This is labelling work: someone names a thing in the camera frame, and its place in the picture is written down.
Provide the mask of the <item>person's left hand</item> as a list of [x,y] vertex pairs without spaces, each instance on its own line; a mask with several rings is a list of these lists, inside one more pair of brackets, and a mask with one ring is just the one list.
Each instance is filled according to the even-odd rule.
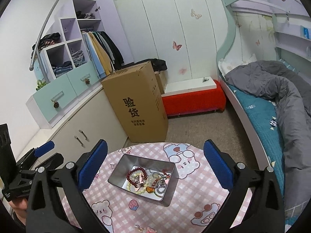
[[28,200],[23,197],[16,198],[16,199],[11,200],[9,202],[9,205],[11,206],[13,211],[16,213],[16,216],[19,219],[19,221],[23,225],[26,225]]

